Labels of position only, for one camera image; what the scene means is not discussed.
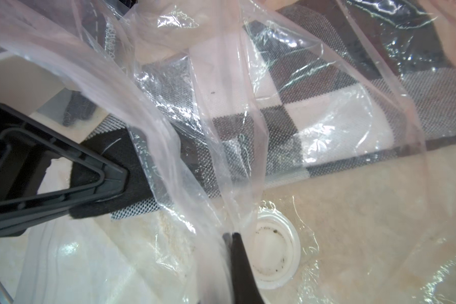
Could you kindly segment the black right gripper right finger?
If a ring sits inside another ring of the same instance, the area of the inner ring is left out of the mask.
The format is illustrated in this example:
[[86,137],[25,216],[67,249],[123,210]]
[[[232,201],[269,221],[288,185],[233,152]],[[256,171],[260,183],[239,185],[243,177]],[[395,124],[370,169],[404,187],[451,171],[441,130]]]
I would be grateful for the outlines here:
[[234,303],[264,304],[253,276],[242,236],[239,233],[225,233],[223,240],[230,254]]

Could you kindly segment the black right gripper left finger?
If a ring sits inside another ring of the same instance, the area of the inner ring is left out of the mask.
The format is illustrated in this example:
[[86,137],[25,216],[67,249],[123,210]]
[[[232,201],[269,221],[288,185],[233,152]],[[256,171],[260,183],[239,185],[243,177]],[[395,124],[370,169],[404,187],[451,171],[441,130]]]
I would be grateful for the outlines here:
[[120,196],[129,172],[0,103],[0,238]]

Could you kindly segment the clear plastic vacuum bag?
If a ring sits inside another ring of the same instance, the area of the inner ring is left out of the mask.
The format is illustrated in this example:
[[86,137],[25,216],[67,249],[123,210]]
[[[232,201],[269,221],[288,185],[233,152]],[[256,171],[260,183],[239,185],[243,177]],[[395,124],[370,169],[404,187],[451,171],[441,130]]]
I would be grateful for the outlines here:
[[0,1],[16,303],[456,303],[456,1]]

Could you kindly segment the black white checked scarf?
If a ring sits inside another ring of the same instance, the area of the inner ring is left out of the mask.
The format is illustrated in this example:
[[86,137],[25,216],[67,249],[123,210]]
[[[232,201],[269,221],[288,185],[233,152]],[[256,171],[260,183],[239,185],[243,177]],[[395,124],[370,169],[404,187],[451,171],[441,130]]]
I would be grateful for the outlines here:
[[[415,101],[430,149],[456,139],[456,66],[445,54],[437,26],[415,1],[347,1],[349,12],[386,64]],[[389,93],[376,64],[364,50],[355,30],[336,1],[298,1],[277,11],[314,34],[354,66],[373,85]],[[259,106],[267,123],[269,145],[266,181],[324,176],[342,170],[392,159],[404,133],[404,114],[370,91],[358,93],[357,81],[334,67],[317,63],[315,54],[269,37],[269,28],[251,22],[250,38]],[[188,56],[142,66],[144,88],[172,119],[181,140],[181,157],[206,193],[220,196],[210,152],[194,114],[194,89]],[[241,110],[226,110],[212,92],[210,114],[226,156],[241,161],[253,158],[252,121]],[[74,219],[111,214],[122,219],[159,209],[129,132],[120,119],[109,115],[81,143],[129,170],[124,194],[108,201],[73,207]]]

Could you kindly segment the white round bag valve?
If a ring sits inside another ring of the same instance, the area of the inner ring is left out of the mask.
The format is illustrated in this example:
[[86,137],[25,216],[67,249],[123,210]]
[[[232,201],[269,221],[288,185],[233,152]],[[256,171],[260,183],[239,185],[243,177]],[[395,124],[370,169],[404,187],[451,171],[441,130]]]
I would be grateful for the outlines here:
[[296,274],[301,242],[294,225],[281,212],[259,211],[250,259],[257,287],[262,290],[280,288]]

